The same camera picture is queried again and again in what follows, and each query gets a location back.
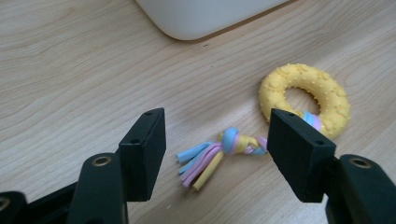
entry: yellow ring toy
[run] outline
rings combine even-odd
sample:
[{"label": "yellow ring toy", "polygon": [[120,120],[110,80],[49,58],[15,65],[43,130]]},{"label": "yellow ring toy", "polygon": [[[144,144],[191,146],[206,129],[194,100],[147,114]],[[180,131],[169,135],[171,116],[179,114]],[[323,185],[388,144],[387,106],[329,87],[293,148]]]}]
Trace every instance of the yellow ring toy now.
[{"label": "yellow ring toy", "polygon": [[[314,95],[318,101],[319,115],[294,110],[286,101],[287,88],[300,88]],[[262,113],[267,121],[271,108],[287,110],[298,115],[323,135],[334,138],[347,125],[349,103],[347,94],[329,74],[305,64],[287,64],[277,68],[263,81],[259,91]]]}]

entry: pastel rope toy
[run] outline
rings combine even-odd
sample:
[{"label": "pastel rope toy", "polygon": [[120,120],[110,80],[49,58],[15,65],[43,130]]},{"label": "pastel rope toy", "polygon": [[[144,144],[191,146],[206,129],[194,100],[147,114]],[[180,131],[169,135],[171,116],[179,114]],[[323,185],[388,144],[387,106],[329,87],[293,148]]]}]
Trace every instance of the pastel rope toy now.
[{"label": "pastel rope toy", "polygon": [[265,138],[252,138],[239,134],[235,128],[228,128],[219,133],[218,140],[215,143],[202,143],[177,154],[180,163],[189,161],[178,172],[185,187],[197,178],[192,187],[199,190],[212,175],[224,155],[235,153],[264,155],[267,152]]},{"label": "pastel rope toy", "polygon": [[[320,114],[291,108],[286,101],[285,90],[297,87],[314,95]],[[349,120],[349,103],[345,91],[327,73],[305,64],[287,64],[277,68],[262,82],[260,91],[262,113],[270,121],[271,108],[287,110],[300,116],[305,122],[329,138],[337,136]],[[229,128],[218,134],[218,142],[205,142],[177,154],[180,163],[180,179],[185,187],[199,190],[212,175],[224,155],[245,153],[264,155],[267,140],[249,137]]]}]

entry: white object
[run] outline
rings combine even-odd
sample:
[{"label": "white object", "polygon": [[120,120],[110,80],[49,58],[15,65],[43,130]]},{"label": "white object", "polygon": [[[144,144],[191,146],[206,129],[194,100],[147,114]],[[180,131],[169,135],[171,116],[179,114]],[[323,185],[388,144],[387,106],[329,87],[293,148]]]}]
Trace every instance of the white object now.
[{"label": "white object", "polygon": [[257,15],[288,0],[136,0],[167,35],[192,40]]}]

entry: wooden table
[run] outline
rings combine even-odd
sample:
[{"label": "wooden table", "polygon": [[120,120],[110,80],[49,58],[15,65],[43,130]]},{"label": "wooden table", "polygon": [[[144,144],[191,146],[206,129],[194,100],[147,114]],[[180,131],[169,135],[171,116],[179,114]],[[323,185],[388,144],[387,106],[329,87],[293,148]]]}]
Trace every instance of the wooden table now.
[{"label": "wooden table", "polygon": [[[168,149],[152,200],[128,204],[131,223],[325,223],[325,203],[300,203],[269,154],[226,157],[200,192],[181,186],[175,155],[230,126],[266,136],[261,80],[306,63],[351,103],[336,156],[374,160],[395,182],[395,11],[393,0],[298,0],[186,42],[132,0],[1,1],[0,191],[31,202],[76,181],[87,158],[164,107]],[[318,110],[302,91],[287,96]]]}]

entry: rope knot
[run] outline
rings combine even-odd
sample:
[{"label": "rope knot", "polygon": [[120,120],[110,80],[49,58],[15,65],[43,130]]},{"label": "rope knot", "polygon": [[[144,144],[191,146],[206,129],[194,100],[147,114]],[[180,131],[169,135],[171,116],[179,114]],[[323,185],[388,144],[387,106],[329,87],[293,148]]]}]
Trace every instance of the rope knot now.
[{"label": "rope knot", "polygon": [[192,186],[199,190],[224,155],[235,153],[264,155],[267,152],[266,146],[267,140],[263,137],[249,137],[239,134],[235,128],[228,128],[218,134],[218,142],[205,142],[177,154],[180,163],[189,161],[180,168],[180,179],[185,187],[197,179]]},{"label": "rope knot", "polygon": [[315,128],[317,131],[320,130],[321,122],[318,116],[311,114],[308,111],[304,111],[303,120],[311,125],[313,128]]}]

